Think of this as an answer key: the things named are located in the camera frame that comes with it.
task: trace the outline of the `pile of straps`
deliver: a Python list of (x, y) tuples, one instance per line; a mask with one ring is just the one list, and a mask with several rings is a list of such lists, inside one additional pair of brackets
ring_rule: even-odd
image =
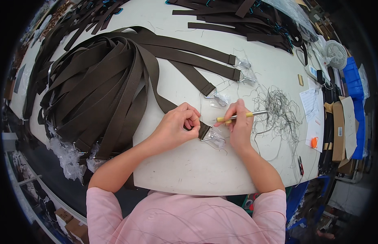
[[(136, 33), (122, 32), (128, 28)], [(148, 80), (164, 113), (177, 107), (157, 92), (156, 57), (171, 62), (206, 96), (215, 86), (194, 67), (233, 81), (240, 80), (241, 71), (226, 66), (234, 66), (236, 57), (206, 46), (158, 36), (140, 26), (99, 34), (57, 61), (45, 64), (49, 68), (45, 77), (41, 77), (49, 81), (49, 89), (40, 103), (38, 122), (45, 125), (47, 137), (52, 136), (48, 129), (50, 122), (63, 142), (75, 143), (85, 153), (80, 165), (86, 164), (97, 141), (100, 142), (95, 155), (98, 160), (107, 160), (131, 148), (132, 137), (146, 109)], [(200, 123), (199, 138), (203, 139), (210, 126)]]
[(222, 31), (247, 37), (247, 41), (260, 41), (293, 54), (293, 45), (304, 52), (307, 49), (292, 19), (260, 0), (167, 0), (167, 4), (193, 10), (173, 10), (173, 15), (196, 15), (206, 23), (188, 23), (188, 28)]
[(78, 29), (64, 47), (65, 51), (69, 51), (87, 25), (91, 23), (86, 31), (89, 31), (95, 26), (92, 31), (93, 35), (99, 30), (106, 29), (113, 14), (120, 13), (123, 9), (119, 7), (128, 1), (129, 0), (82, 0), (72, 7), (72, 11), (62, 16), (56, 25), (47, 33), (36, 56), (32, 73), (30, 74), (32, 84), (28, 86), (28, 96), (23, 109), (23, 117), (26, 121), (32, 115), (36, 93), (41, 94), (46, 88), (47, 80), (42, 79), (42, 76), (46, 77), (49, 67), (45, 65), (47, 61), (51, 59), (60, 41), (70, 32)]

